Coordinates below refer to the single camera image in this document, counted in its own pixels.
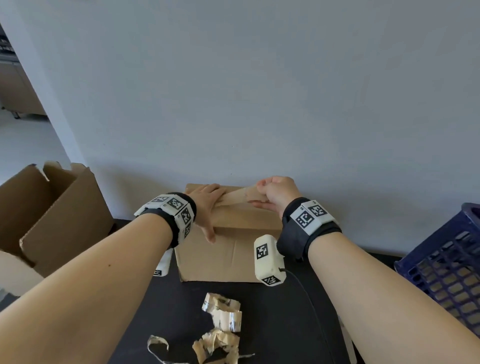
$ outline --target person's right hand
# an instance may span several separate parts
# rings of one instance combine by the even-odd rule
[[[268,197],[269,202],[251,202],[258,208],[274,211],[280,219],[290,202],[302,197],[295,181],[290,177],[273,176],[257,182],[257,190]]]

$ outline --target wristband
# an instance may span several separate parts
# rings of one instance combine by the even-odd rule
[[[342,232],[332,215],[317,201],[305,197],[296,198],[285,208],[282,224],[278,252],[296,260],[308,259],[310,244],[319,236]]]
[[[180,192],[171,192],[155,197],[139,208],[134,215],[156,214],[163,217],[173,234],[169,248],[174,248],[183,242],[190,233],[196,213],[197,206],[190,196]]]

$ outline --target person's left arm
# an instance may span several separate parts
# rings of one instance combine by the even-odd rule
[[[224,192],[211,184],[189,195],[209,241],[210,211]],[[140,215],[45,278],[0,313],[2,362],[106,363],[172,235],[162,217]]]

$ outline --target person's right arm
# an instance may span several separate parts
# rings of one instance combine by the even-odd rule
[[[288,177],[257,188],[271,203],[253,205],[280,217],[301,196]],[[342,233],[319,236],[308,258],[366,363],[480,363],[480,340],[471,331]]]

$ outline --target qr code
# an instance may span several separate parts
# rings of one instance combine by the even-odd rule
[[[182,212],[180,212],[181,214],[181,218],[183,219],[183,222],[186,224],[188,224],[190,222],[190,220],[192,219],[192,217],[190,216],[190,212],[188,212],[188,209],[187,208],[184,208]]]
[[[172,198],[170,201],[167,202],[167,204],[177,210],[180,210],[184,206],[183,202],[180,202],[176,198]]]
[[[190,233],[190,228],[192,227],[192,224],[188,224],[187,227],[185,228],[185,234],[183,238],[186,238],[187,235]]]
[[[328,212],[326,212],[320,205],[314,205],[314,206],[310,206],[308,208],[311,212],[313,212],[313,214],[316,216],[316,217],[319,217],[321,215],[326,215],[328,214]]]
[[[260,246],[257,246],[257,259],[263,258],[264,256],[268,255],[268,248],[267,244],[263,244]]]
[[[266,284],[268,284],[269,286],[271,286],[272,284],[275,284],[275,283],[279,283],[280,280],[275,277],[275,276],[269,276],[267,278],[264,278],[262,279],[262,281],[264,281]]]
[[[309,226],[313,220],[313,216],[307,211],[303,211],[302,214],[295,219],[295,221],[298,222],[303,228]]]
[[[159,197],[155,197],[151,202],[163,202],[168,198],[170,198],[170,197],[169,196],[159,196]]]

